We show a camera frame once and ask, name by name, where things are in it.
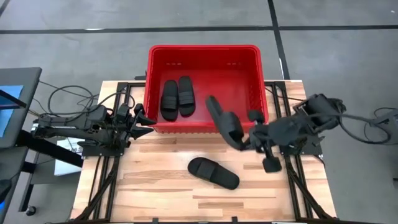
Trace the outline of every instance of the gray concrete floor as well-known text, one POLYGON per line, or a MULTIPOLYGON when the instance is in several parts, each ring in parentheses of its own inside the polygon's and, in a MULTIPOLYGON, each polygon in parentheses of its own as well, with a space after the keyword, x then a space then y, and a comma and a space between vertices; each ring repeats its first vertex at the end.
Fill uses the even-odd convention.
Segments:
MULTIPOLYGON (((274 2, 280 26, 398 24, 395 0, 274 2)), ((267 1, 11 0, 0 17, 1 30, 231 25, 271 26, 267 1)), ((361 116, 398 104, 398 30, 282 31, 281 36, 290 77, 304 81, 307 95, 341 98, 348 113, 361 116)), ((0 35, 0 67, 42 67, 44 82, 82 85, 97 93, 103 80, 132 80, 143 75, 148 50, 156 44, 255 44, 261 50, 264 78, 282 78, 273 31, 0 35)), ((45 106, 51 91, 40 84, 35 98, 45 106)), ((52 107, 78 110, 78 100, 59 94, 52 107)), ((32 109, 41 111, 34 102, 32 109)), ((26 128, 32 120, 27 119, 26 128)), ((362 123, 345 122, 350 130, 362 133, 362 123)), ((398 146, 361 144, 340 128, 324 135, 326 173, 338 216, 396 223, 398 190, 392 178, 398 177, 398 146)), ((39 211, 33 217, 17 212, 24 181, 22 175, 5 223, 66 219, 77 178, 36 186, 30 204, 39 211)))

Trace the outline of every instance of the red plastic basket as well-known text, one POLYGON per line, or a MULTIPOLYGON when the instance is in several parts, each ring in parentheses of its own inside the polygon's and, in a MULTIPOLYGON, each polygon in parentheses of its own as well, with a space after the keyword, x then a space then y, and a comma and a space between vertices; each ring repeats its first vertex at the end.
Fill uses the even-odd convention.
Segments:
POLYGON ((144 106, 158 133, 218 132, 205 104, 209 95, 224 111, 236 113, 245 132, 253 126, 249 110, 261 110, 267 121, 260 50, 254 45, 155 45, 149 50, 144 106), (160 114, 164 83, 178 83, 185 75, 192 80, 196 110, 168 122, 160 114))

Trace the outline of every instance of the wooden table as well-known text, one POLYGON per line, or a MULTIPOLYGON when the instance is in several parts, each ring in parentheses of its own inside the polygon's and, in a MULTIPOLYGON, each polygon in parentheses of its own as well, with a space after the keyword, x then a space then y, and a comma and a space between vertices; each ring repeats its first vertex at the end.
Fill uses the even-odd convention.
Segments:
MULTIPOLYGON (((305 98, 302 81, 285 83, 289 97, 305 98)), ((117 84, 118 81, 103 82, 99 100, 114 93, 117 84)), ((134 87, 131 95, 142 103, 144 88, 134 87)), ((272 121, 276 118, 274 101, 269 92, 266 95, 269 121, 272 121)), ((289 103, 293 106, 298 101, 289 103)), ((113 104, 114 98, 104 103, 109 108, 113 104)), ((279 155, 277 147, 272 150, 279 155)), ((254 151, 232 149, 219 134, 147 134, 133 141, 121 157, 111 221, 150 222, 158 217, 160 222, 230 222, 233 216, 239 221, 294 220, 286 171, 266 174, 261 163, 263 158, 263 154, 254 151), (187 165, 198 156, 217 161, 237 174, 241 179, 239 187, 226 190, 190 175, 187 165)), ((87 206, 96 162, 97 157, 84 161, 72 218, 87 206)), ((323 165, 313 156, 302 156, 302 162, 309 191, 326 212, 335 216, 323 165)), ((298 189, 297 192, 304 217, 302 195, 298 189)), ((105 193, 99 217, 104 217, 107 199, 105 193)))

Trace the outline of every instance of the black cable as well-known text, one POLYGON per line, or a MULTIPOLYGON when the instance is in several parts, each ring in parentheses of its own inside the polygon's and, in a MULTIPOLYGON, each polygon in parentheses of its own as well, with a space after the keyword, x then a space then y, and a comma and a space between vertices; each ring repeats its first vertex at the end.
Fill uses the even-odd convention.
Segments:
POLYGON ((82 89, 82 90, 85 90, 88 94, 90 94, 90 100, 88 101, 88 103, 87 103, 87 105, 86 105, 86 108, 89 108, 89 107, 92 106, 94 95, 92 94, 91 91, 89 91, 88 89, 86 89, 86 88, 84 88, 84 87, 82 87, 82 86, 78 86, 78 85, 67 85, 67 86, 63 86, 63 87, 57 88, 56 90, 54 90, 54 91, 50 94, 50 96, 49 96, 49 98, 48 98, 48 101, 47 101, 47 108, 49 109, 49 113, 50 113, 50 114, 52 114, 52 115, 72 115, 72 114, 76 114, 76 113, 74 113, 74 112, 71 112, 71 113, 54 113, 54 112, 51 110, 51 99, 52 99, 53 95, 54 95, 56 92, 58 92, 58 91, 60 91, 60 90, 63 90, 64 88, 80 88, 80 89, 82 89))
POLYGON ((68 140, 69 145, 70 145, 70 150, 71 150, 72 152, 76 153, 76 150, 73 148, 72 143, 69 141, 69 138, 68 138, 68 137, 67 137, 67 140, 68 140))
POLYGON ((101 156, 98 156, 97 165, 95 165, 93 184, 91 185, 90 196, 88 197, 88 203, 91 202, 91 197, 93 196, 93 189, 94 189, 95 181, 97 179, 97 172, 98 172, 98 166, 100 165, 100 161, 101 161, 101 156))
POLYGON ((398 108, 390 108, 390 107, 381 107, 378 108, 376 110, 373 111, 373 114, 375 117, 378 117, 378 115, 376 114, 376 112, 378 112, 379 110, 398 110, 398 108))
POLYGON ((55 159, 54 159, 54 158, 52 158, 52 159, 49 159, 49 160, 47 160, 47 161, 40 162, 40 163, 38 163, 38 164, 36 164, 36 165, 40 165, 40 164, 43 164, 43 163, 46 163, 46 162, 50 162, 50 161, 53 161, 53 160, 55 160, 55 159))
MULTIPOLYGON (((69 112, 69 113, 54 113, 54 112, 52 112, 52 111, 50 111, 50 113, 48 113, 49 115, 73 115, 73 114, 78 114, 78 115, 81 115, 81 114, 85 114, 85 113, 90 113, 90 112, 93 112, 94 110, 97 110, 106 100, 108 100, 109 98, 111 98, 112 96, 114 96, 114 95, 121 95, 121 94, 127 94, 127 93, 122 93, 122 92, 116 92, 116 93, 112 93, 112 94, 110 94, 109 96, 107 96, 105 99, 103 99, 101 102, 99 102, 93 109, 91 109, 91 110, 84 110, 84 111, 76 111, 76 112, 69 112)), ((133 107, 136 105, 136 100, 134 99, 134 97, 132 97, 131 95, 129 95, 129 97, 132 99, 132 101, 133 101, 133 105, 132 106, 129 106, 129 108, 130 109, 133 109, 133 107)))
POLYGON ((33 116, 36 116, 36 117, 39 117, 39 116, 40 116, 40 114, 39 114, 38 112, 36 112, 36 111, 34 111, 34 110, 31 110, 31 109, 27 110, 27 112, 30 113, 30 114, 33 115, 33 116))
POLYGON ((88 99, 91 99, 91 97, 87 97, 87 98, 85 98, 85 99, 80 100, 79 102, 76 103, 76 105, 78 105, 78 106, 85 106, 85 105, 81 104, 81 102, 83 102, 83 101, 85 101, 85 100, 88 100, 88 99))
POLYGON ((39 100, 36 100, 35 98, 33 98, 33 100, 36 101, 36 102, 39 104, 39 106, 40 106, 41 109, 44 111, 44 113, 48 113, 48 112, 44 109, 44 107, 42 106, 42 104, 40 103, 39 100))
MULTIPOLYGON (((43 82, 43 81, 39 81, 39 82, 40 82, 40 83, 43 83, 44 85, 51 86, 52 88, 59 89, 59 87, 56 87, 55 85, 51 85, 51 84, 46 83, 46 82, 43 82)), ((90 96, 81 95, 81 94, 74 93, 74 92, 72 92, 72 91, 68 91, 68 90, 64 90, 64 89, 62 89, 62 91, 67 92, 67 93, 70 93, 70 94, 73 94, 73 95, 76 95, 76 96, 81 96, 81 97, 84 97, 84 98, 89 98, 89 97, 90 97, 90 96)))
POLYGON ((367 118, 364 118, 364 117, 361 117, 361 116, 355 116, 355 115, 350 115, 350 114, 341 114, 341 113, 327 113, 327 114, 326 114, 326 113, 317 113, 317 114, 311 114, 311 115, 305 116, 304 118, 315 118, 315 117, 322 117, 322 116, 334 116, 334 117, 338 117, 338 118, 349 118, 349 119, 355 119, 355 120, 358 120, 358 121, 364 121, 364 122, 366 122, 366 123, 370 123, 370 124, 372 124, 372 125, 378 127, 379 129, 383 130, 383 131, 387 134, 387 138, 385 138, 385 139, 382 140, 382 141, 369 141, 369 140, 365 140, 365 139, 362 139, 362 138, 357 137, 356 135, 354 135, 353 133, 351 133, 350 131, 348 131, 348 130, 344 127, 344 125, 343 125, 342 123, 340 123, 341 128, 342 128, 351 138, 353 138, 353 139, 355 139, 355 140, 357 140, 357 141, 360 141, 360 142, 363 142, 363 143, 366 143, 366 144, 384 144, 384 143, 386 143, 386 142, 388 142, 388 141, 391 140, 391 133, 390 133, 386 128, 384 128, 384 127, 381 126, 380 124, 377 124, 376 122, 374 122, 374 121, 371 120, 371 119, 367 119, 367 118))
MULTIPOLYGON (((270 93, 272 93, 272 94, 274 94, 274 92, 272 91, 272 90, 269 90, 269 89, 267 89, 266 88, 266 90, 268 91, 268 92, 270 92, 270 93)), ((304 101, 304 100, 302 100, 302 99, 297 99, 297 98, 292 98, 292 97, 286 97, 287 99, 290 99, 290 100, 297 100, 297 101, 304 101)))
MULTIPOLYGON (((376 112, 379 111, 379 110, 398 110, 398 108, 390 108, 390 107, 381 107, 381 108, 378 108, 378 109, 376 109, 376 110, 373 111, 373 114, 374 114, 375 117, 378 117, 377 114, 376 114, 376 112)), ((369 124, 369 123, 365 123, 365 125, 363 126, 363 135, 365 136, 365 138, 366 138, 367 140, 371 141, 371 140, 368 138, 368 135, 366 134, 366 126, 367 126, 368 124, 369 124)), ((398 143, 383 144, 383 146, 396 146, 396 145, 398 145, 398 143)))

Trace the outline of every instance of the black metal frame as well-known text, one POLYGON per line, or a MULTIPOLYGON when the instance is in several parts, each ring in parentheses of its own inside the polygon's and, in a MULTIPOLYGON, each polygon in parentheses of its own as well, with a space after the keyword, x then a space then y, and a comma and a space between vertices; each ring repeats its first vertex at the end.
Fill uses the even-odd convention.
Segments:
MULTIPOLYGON (((145 87, 145 82, 139 82, 139 83, 118 83, 117 90, 122 91, 123 89, 126 89, 126 96, 130 94, 131 88, 132 87, 145 87)), ((285 113, 287 116, 291 115, 291 110, 290 110, 290 105, 288 101, 288 96, 287 96, 287 91, 286 91, 286 86, 285 82, 281 81, 274 81, 274 82, 264 82, 266 87, 271 87, 273 94, 273 99, 274 99, 274 106, 275 106, 275 111, 277 114, 277 118, 282 117, 282 111, 280 108, 280 103, 279 103, 279 96, 278 96, 278 89, 282 92, 282 98, 283 98, 283 103, 284 103, 284 108, 285 108, 285 113)), ((129 103, 129 97, 124 98, 124 103, 129 103)), ((114 102, 114 108, 113 110, 117 110, 118 106, 120 104, 120 95, 116 96, 115 102, 114 102)), ((287 152, 287 150, 283 150, 283 147, 280 147, 280 152, 284 154, 284 152, 287 152)), ((108 170, 108 164, 109 164, 109 158, 106 157, 104 162, 103 162, 103 168, 101 171, 101 176, 100 176, 100 188, 97 192, 97 194, 94 196, 92 201, 89 202, 89 206, 95 206, 95 214, 94 214, 94 219, 93 220, 88 220, 88 217, 90 216, 90 211, 89 212, 83 212, 80 217, 85 217, 84 220, 75 220, 74 223, 109 223, 111 220, 111 213, 112 213, 112 206, 113 206, 113 199, 114 199, 114 194, 116 190, 116 179, 117 179, 117 174, 118 174, 118 169, 119 169, 119 160, 120 157, 115 157, 114 158, 114 164, 113 168, 111 169, 109 175, 107 178, 106 176, 106 171, 108 170), (100 205, 101 205, 101 197, 103 196, 106 188, 109 186, 109 195, 108 195, 108 202, 106 204, 106 213, 105 213, 105 218, 98 219, 99 213, 100 213, 100 205)), ((301 161, 300 154, 284 154, 284 160, 286 164, 286 171, 287 171, 287 177, 289 181, 289 190, 290 190, 290 196, 292 199, 292 206, 293 206, 293 211, 294 211, 294 217, 295 221, 294 222, 299 222, 299 223, 311 223, 311 224, 316 224, 316 223, 339 223, 339 224, 349 224, 349 223, 356 223, 356 224, 367 224, 365 222, 351 222, 351 221, 341 221, 337 218, 333 218, 329 216, 322 208, 317 204, 316 200, 312 197, 311 193, 307 189, 307 184, 305 181, 305 175, 304 175, 304 170, 303 170, 303 165, 301 161), (294 171, 292 161, 291 161, 291 156, 295 157, 295 164, 297 167, 297 173, 294 171), (305 211, 306 211, 306 217, 302 217, 300 214, 300 205, 299 205, 299 200, 297 197, 297 191, 295 186, 297 186, 302 195, 303 195, 303 201, 305 205, 305 211), (313 218, 312 214, 312 209, 315 211, 315 213, 318 215, 319 219, 313 218)), ((200 222, 162 222, 162 223, 175 223, 175 224, 198 224, 200 222)), ((231 222, 211 222, 214 224, 230 224, 231 222)), ((232 217, 232 224, 237 224, 238 223, 238 218, 237 217, 232 217)), ((240 223, 247 223, 247 224, 266 224, 266 223, 272 223, 272 222, 240 222, 240 223)), ((135 222, 135 224, 151 224, 151 222, 135 222)), ((152 224, 159 224, 159 219, 154 217, 152 224)))
MULTIPOLYGON (((117 85, 117 91, 123 91, 124 89, 126 89, 126 96, 124 97, 124 103, 128 104, 129 97, 127 97, 127 96, 130 94, 131 88, 132 87, 145 87, 145 84, 146 84, 145 82, 137 82, 137 83, 121 82, 121 83, 118 83, 118 85, 117 85)), ((282 112, 281 112, 280 104, 279 104, 279 97, 277 95, 278 89, 282 92, 286 115, 290 116, 291 111, 290 111, 289 101, 287 100, 287 92, 286 92, 285 82, 264 82, 264 84, 265 84, 265 86, 271 87, 272 92, 274 93, 273 98, 274 98, 274 106, 275 106, 275 110, 277 113, 277 117, 278 118, 282 117, 282 112)), ((115 112, 118 109, 120 101, 121 101, 121 95, 116 95, 114 106, 113 106, 113 110, 115 112)), ((291 166, 290 155, 285 154, 284 159, 285 159, 286 167, 290 167, 291 166)), ((119 157, 115 157, 114 160, 115 161, 117 160, 117 163, 119 164, 119 160, 120 160, 119 157)), ((295 155, 295 161, 296 161, 296 166, 297 166, 297 171, 298 171, 298 181, 300 181, 300 183, 302 183, 301 185, 298 185, 298 187, 301 190, 307 190, 307 185, 306 185, 306 181, 305 181, 303 165, 302 165, 300 155, 295 155)), ((100 186, 103 186, 103 187, 107 187, 107 186, 104 186, 104 181, 105 181, 105 177, 106 177, 106 171, 108 170, 108 164, 109 164, 109 157, 105 157, 103 166, 102 166, 102 170, 101 170, 101 175, 99 178, 100 186)), ((115 167, 115 169, 116 170, 114 170, 114 172, 116 172, 116 175, 117 175, 119 166, 117 165, 115 167)), ((294 181, 295 177, 292 177, 291 175, 289 175, 289 172, 287 172, 287 173, 288 173, 289 189, 290 189, 290 194, 291 194, 292 203, 293 203, 292 206, 293 206, 293 210, 294 210, 294 217, 296 220, 299 220, 302 217, 300 214, 299 201, 297 198, 297 192, 296 192, 296 188, 295 188, 295 181, 294 181)), ((116 178, 114 178, 110 183, 108 202, 106 204, 105 220, 110 220, 110 218, 111 218, 115 190, 116 190, 116 178)), ((307 218, 313 218, 310 203, 307 201, 307 199, 304 196, 303 196, 303 199, 305 202, 305 210, 307 213, 307 218)), ((101 200, 96 205, 94 216, 93 216, 94 220, 92 220, 92 221, 95 221, 96 219, 99 218, 100 207, 101 207, 101 200)), ((260 224, 260 223, 268 223, 268 222, 252 222, 252 223, 260 224)))

